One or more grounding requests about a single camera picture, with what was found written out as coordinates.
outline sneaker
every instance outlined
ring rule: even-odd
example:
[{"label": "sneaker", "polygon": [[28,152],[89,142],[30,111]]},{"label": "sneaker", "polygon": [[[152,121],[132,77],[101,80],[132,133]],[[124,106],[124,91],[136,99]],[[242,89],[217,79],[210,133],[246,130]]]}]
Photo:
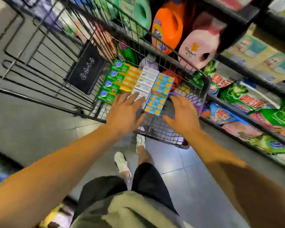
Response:
[{"label": "sneaker", "polygon": [[[138,127],[138,129],[141,131],[145,131],[145,129],[142,126]],[[137,151],[137,147],[139,146],[144,146],[146,148],[146,138],[143,135],[136,134],[136,153],[137,154],[139,154]]]},{"label": "sneaker", "polygon": [[123,171],[129,171],[130,175],[129,175],[129,179],[127,182],[129,182],[129,180],[131,179],[132,175],[131,175],[131,171],[129,169],[128,166],[128,162],[124,156],[124,154],[122,152],[117,152],[114,155],[114,161],[115,161],[115,165],[117,167],[117,170],[119,173],[123,172]]}]

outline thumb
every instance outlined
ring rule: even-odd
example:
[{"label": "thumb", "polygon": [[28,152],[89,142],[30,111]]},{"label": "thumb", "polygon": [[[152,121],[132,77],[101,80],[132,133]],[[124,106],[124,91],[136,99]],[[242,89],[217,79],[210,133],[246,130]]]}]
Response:
[{"label": "thumb", "polygon": [[136,129],[140,126],[140,124],[145,120],[146,114],[142,114],[136,121],[135,127]]},{"label": "thumb", "polygon": [[163,120],[171,127],[173,128],[174,120],[170,118],[168,115],[163,116]]}]

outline black shorts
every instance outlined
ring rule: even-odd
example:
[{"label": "black shorts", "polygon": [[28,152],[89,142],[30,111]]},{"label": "black shorts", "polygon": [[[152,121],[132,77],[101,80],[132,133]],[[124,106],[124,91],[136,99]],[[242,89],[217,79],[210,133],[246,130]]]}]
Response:
[{"label": "black shorts", "polygon": [[[105,176],[91,180],[82,188],[73,221],[93,203],[127,190],[125,181],[119,176]],[[131,190],[162,203],[177,214],[168,189],[152,164],[142,163],[137,167]]]}]

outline orange tide bottle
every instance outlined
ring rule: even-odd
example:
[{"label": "orange tide bottle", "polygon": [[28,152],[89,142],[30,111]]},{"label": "orange tide bottle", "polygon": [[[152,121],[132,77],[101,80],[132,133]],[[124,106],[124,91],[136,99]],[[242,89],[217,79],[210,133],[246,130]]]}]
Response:
[{"label": "orange tide bottle", "polygon": [[[172,49],[175,49],[181,40],[185,5],[186,2],[183,0],[169,0],[157,11],[153,21],[152,34]],[[172,52],[154,37],[152,37],[152,45],[160,49],[162,53]]]}]

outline orange flower logo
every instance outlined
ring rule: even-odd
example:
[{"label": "orange flower logo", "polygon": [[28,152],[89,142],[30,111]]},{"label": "orange flower logo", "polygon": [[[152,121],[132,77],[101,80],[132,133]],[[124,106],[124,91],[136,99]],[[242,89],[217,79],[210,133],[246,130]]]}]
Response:
[{"label": "orange flower logo", "polygon": [[199,48],[199,45],[196,42],[193,42],[191,47],[190,47],[191,51],[197,51],[198,48]]}]

